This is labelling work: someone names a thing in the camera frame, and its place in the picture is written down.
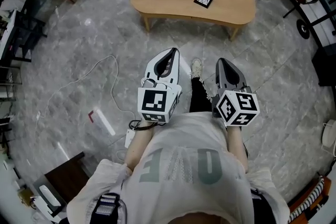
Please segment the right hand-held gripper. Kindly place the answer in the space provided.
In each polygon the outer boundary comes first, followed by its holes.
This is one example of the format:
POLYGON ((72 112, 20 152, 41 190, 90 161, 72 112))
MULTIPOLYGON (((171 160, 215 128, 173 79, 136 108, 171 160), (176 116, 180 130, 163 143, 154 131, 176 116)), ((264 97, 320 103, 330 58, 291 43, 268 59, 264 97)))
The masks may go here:
POLYGON ((212 98, 212 116, 226 126, 248 126, 260 113, 257 97, 243 73, 229 60, 216 63, 217 95, 212 98))

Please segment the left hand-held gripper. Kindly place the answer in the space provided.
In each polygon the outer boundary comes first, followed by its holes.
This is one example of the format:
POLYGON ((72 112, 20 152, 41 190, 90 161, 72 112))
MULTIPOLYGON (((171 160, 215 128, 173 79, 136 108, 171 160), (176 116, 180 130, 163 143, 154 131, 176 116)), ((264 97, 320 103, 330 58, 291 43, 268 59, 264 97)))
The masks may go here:
POLYGON ((168 123, 179 102, 180 52, 166 49, 152 58, 138 88, 138 113, 152 123, 168 123))

